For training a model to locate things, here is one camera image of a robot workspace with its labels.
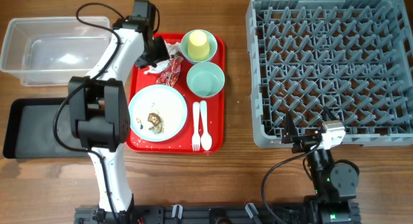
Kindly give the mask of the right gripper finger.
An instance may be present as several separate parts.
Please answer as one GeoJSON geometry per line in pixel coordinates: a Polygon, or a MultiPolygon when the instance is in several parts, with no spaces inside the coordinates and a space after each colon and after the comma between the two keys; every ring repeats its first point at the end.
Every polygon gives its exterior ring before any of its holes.
{"type": "Polygon", "coordinates": [[[323,107],[322,117],[324,122],[337,121],[337,117],[333,115],[333,113],[330,111],[328,107],[323,107]]]}
{"type": "Polygon", "coordinates": [[[294,120],[292,119],[292,114],[290,112],[286,113],[285,118],[285,127],[281,131],[281,142],[282,143],[298,143],[299,135],[297,133],[294,120]]]}

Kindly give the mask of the white napkin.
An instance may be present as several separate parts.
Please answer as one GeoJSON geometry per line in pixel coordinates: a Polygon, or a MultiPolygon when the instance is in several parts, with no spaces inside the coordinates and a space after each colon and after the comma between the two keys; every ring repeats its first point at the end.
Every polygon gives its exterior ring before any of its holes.
{"type": "Polygon", "coordinates": [[[156,67],[149,66],[148,70],[144,71],[144,74],[160,74],[164,72],[167,68],[167,66],[170,64],[170,62],[175,58],[176,54],[178,52],[181,52],[181,43],[180,42],[175,42],[174,44],[167,43],[165,41],[166,49],[168,51],[168,54],[170,56],[170,59],[161,61],[157,63],[156,67]]]}

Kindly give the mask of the red snack wrapper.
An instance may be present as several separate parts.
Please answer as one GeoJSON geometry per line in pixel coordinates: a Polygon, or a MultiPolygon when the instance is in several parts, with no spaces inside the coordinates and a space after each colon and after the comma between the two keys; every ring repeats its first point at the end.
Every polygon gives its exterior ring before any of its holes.
{"type": "Polygon", "coordinates": [[[166,85],[169,87],[173,87],[180,75],[181,71],[181,64],[184,58],[181,54],[176,53],[172,56],[168,66],[166,67],[165,71],[161,73],[161,75],[156,80],[157,85],[166,85]]]}

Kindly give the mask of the light blue round plate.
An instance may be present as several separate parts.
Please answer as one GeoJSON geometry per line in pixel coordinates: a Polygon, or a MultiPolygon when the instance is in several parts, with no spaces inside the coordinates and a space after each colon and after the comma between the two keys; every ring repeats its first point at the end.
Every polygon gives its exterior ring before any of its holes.
{"type": "Polygon", "coordinates": [[[151,142],[162,142],[176,136],[183,128],[188,107],[183,96],[174,88],[166,85],[150,85],[138,91],[129,102],[131,129],[141,139],[151,142]],[[164,123],[164,132],[158,135],[139,130],[135,115],[142,107],[156,103],[164,123]]]}

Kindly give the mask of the food scraps and rice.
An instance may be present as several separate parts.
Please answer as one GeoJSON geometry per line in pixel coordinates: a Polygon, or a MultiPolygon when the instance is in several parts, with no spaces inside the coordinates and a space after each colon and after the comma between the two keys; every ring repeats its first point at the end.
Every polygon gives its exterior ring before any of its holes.
{"type": "Polygon", "coordinates": [[[163,118],[157,108],[156,103],[150,103],[147,107],[142,107],[134,117],[139,126],[139,130],[158,135],[164,132],[163,118]]]}

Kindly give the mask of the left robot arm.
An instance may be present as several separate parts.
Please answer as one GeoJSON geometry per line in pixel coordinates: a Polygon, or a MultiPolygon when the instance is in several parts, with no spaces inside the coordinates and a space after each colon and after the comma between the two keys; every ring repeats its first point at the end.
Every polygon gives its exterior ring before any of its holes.
{"type": "Polygon", "coordinates": [[[62,107],[69,107],[72,135],[94,164],[100,200],[96,208],[76,209],[75,223],[139,223],[128,186],[123,143],[130,133],[124,84],[133,66],[156,67],[169,59],[156,36],[160,14],[147,0],[135,0],[131,15],[121,15],[108,29],[112,37],[96,66],[72,77],[62,107]]]}

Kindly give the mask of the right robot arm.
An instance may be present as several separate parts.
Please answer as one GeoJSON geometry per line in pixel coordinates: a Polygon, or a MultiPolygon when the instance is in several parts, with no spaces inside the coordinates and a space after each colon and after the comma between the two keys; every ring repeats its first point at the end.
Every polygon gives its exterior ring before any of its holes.
{"type": "Polygon", "coordinates": [[[346,130],[331,111],[323,109],[322,126],[313,134],[300,136],[292,114],[285,116],[281,142],[293,144],[292,152],[303,153],[307,161],[315,195],[305,196],[304,213],[307,223],[360,223],[356,198],[359,183],[358,166],[346,159],[334,160],[331,149],[340,145],[346,130]]]}

